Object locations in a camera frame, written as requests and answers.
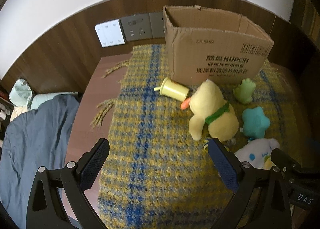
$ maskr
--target yellow duck plush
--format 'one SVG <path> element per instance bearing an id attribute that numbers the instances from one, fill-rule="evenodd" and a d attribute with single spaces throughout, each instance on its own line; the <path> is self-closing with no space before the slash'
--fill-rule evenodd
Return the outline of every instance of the yellow duck plush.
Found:
<path id="1" fill-rule="evenodd" d="M 193 117 L 189 121 L 189 132 L 193 140 L 200 140 L 205 123 L 209 134 L 221 142 L 234 137 L 239 129 L 239 122 L 232 105 L 223 98 L 221 90 L 212 81 L 201 84 L 190 98 L 181 104 L 181 109 L 190 106 Z"/>

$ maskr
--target blue-gray bedding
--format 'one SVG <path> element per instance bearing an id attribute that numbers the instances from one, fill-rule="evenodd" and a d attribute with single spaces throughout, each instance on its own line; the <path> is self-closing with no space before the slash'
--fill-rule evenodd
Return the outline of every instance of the blue-gray bedding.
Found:
<path id="1" fill-rule="evenodd" d="M 79 107 L 71 95 L 58 95 L 15 118 L 8 126 L 0 160 L 0 200 L 21 229 L 31 186 L 40 166 L 64 166 L 71 128 Z"/>

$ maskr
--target screw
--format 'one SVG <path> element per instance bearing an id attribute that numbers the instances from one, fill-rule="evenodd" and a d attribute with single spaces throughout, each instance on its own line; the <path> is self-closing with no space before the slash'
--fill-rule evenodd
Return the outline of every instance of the screw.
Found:
<path id="1" fill-rule="evenodd" d="M 76 165 L 75 162 L 71 161 L 67 164 L 67 168 L 73 168 Z"/>
<path id="2" fill-rule="evenodd" d="M 39 173 L 42 173 L 43 171 L 45 171 L 45 167 L 41 166 L 41 167 L 38 169 L 38 172 L 39 172 Z"/>
<path id="3" fill-rule="evenodd" d="M 251 164 L 247 161 L 244 161 L 242 162 L 242 166 L 245 167 L 245 168 L 250 168 L 251 167 Z"/>
<path id="4" fill-rule="evenodd" d="M 280 171 L 280 168 L 279 168 L 279 167 L 277 167 L 277 166 L 273 166 L 273 168 L 272 168 L 272 169 L 273 169 L 273 171 L 274 171 L 274 172 L 279 172 L 279 171 Z"/>

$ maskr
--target brown table surface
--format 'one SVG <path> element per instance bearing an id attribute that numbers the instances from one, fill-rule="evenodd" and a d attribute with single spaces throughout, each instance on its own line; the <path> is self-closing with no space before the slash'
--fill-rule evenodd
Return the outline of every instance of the brown table surface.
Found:
<path id="1" fill-rule="evenodd" d="M 97 104 L 110 98 L 116 98 L 119 95 L 121 88 L 119 80 L 123 78 L 127 68 L 124 67 L 118 69 L 104 79 L 101 78 L 101 76 L 104 75 L 106 69 L 111 68 L 116 63 L 129 59 L 130 57 L 131 54 L 121 54 L 103 57 L 99 62 L 90 79 L 76 114 L 68 144 L 65 163 L 68 163 L 69 161 L 78 161 L 84 152 L 91 150 L 99 138 L 108 138 L 109 127 L 114 110 L 113 108 L 105 116 L 101 128 L 92 129 L 90 127 L 90 122 L 99 111 L 99 109 L 96 109 Z M 292 101 L 298 101 L 298 104 L 294 106 L 294 113 L 298 124 L 300 139 L 305 141 L 306 138 L 311 137 L 311 131 L 302 101 L 302 96 L 299 91 L 299 86 L 293 74 L 288 69 L 275 64 L 271 65 L 280 73 L 280 80 L 288 94 L 289 99 L 292 99 Z M 306 154 L 308 154 L 310 162 L 312 163 L 313 158 L 311 150 L 307 150 L 305 152 L 307 152 Z M 92 188 L 84 192 L 90 204 L 97 213 L 99 176 L 95 180 Z M 76 219 L 65 193 L 63 193 L 62 202 L 67 214 Z"/>

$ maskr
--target electrical outlet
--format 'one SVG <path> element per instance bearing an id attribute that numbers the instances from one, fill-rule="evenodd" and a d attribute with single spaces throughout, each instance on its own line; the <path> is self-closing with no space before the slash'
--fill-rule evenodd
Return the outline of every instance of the electrical outlet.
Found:
<path id="1" fill-rule="evenodd" d="M 139 14 L 120 18 L 127 41 L 152 38 L 149 14 Z"/>
<path id="2" fill-rule="evenodd" d="M 152 37 L 161 38 L 164 37 L 164 20 L 163 12 L 149 13 Z"/>
<path id="3" fill-rule="evenodd" d="M 104 22 L 94 27 L 102 47 L 124 44 L 120 19 Z"/>

